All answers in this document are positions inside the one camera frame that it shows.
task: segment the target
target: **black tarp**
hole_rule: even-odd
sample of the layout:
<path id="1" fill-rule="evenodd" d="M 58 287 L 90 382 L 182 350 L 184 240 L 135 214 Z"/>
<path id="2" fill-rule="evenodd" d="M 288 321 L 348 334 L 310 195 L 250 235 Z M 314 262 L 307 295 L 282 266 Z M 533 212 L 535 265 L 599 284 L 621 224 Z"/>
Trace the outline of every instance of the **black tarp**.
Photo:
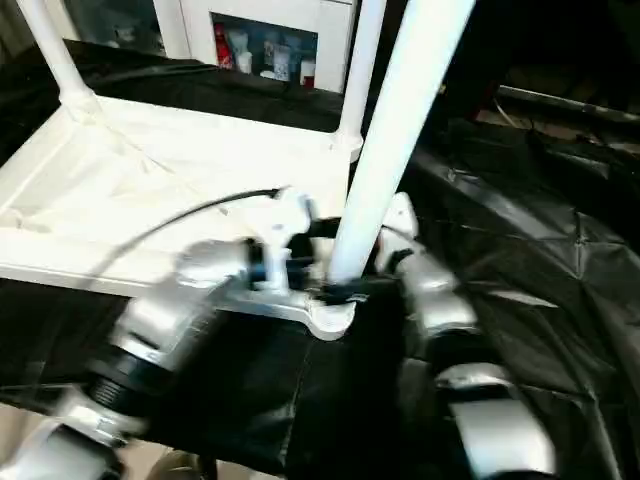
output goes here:
<path id="1" fill-rule="evenodd" d="M 72 50 L 101 94 L 325 131 L 337 125 L 336 95 L 194 62 Z M 55 107 L 39 55 L 5 67 L 0 160 Z M 434 144 L 418 146 L 402 182 L 422 240 L 461 279 L 549 429 L 565 479 L 638 478 L 635 162 L 535 133 L 452 123 Z M 58 384 L 82 380 L 125 301 L 0 281 L 1 398 L 46 409 Z M 36 399 L 20 395 L 54 325 L 43 388 Z M 452 478 L 426 365 L 404 348 L 414 335 L 395 292 L 361 306 L 337 342 L 295 324 L 233 316 L 185 372 L 149 437 L 290 478 Z"/>

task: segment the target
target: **wrinkled black plastic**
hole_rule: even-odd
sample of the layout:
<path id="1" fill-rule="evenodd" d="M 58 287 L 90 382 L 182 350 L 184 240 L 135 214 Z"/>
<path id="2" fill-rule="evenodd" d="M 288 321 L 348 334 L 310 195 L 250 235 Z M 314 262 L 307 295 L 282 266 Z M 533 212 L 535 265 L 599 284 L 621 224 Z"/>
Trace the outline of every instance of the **wrinkled black plastic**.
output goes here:
<path id="1" fill-rule="evenodd" d="M 192 63 L 93 47 L 74 53 L 104 94 L 309 128 L 337 124 L 337 96 Z M 2 160 L 56 105 L 32 58 L 0 73 Z M 180 73 L 168 77 L 167 68 Z M 163 73 L 129 78 L 132 70 Z M 417 148 L 402 183 L 422 239 L 455 270 L 551 432 L 565 479 L 638 478 L 636 170 L 635 159 L 607 149 L 461 123 Z M 37 370 L 42 342 L 64 318 L 44 388 L 26 405 L 46 409 L 56 383 L 82 380 L 124 303 L 1 281 L 2 399 L 24 405 L 16 395 L 24 372 Z M 348 335 L 331 343 L 296 324 L 234 316 L 184 373 L 149 437 L 290 478 L 452 478 L 425 364 L 404 354 L 403 335 L 415 333 L 395 292 L 360 307 Z"/>

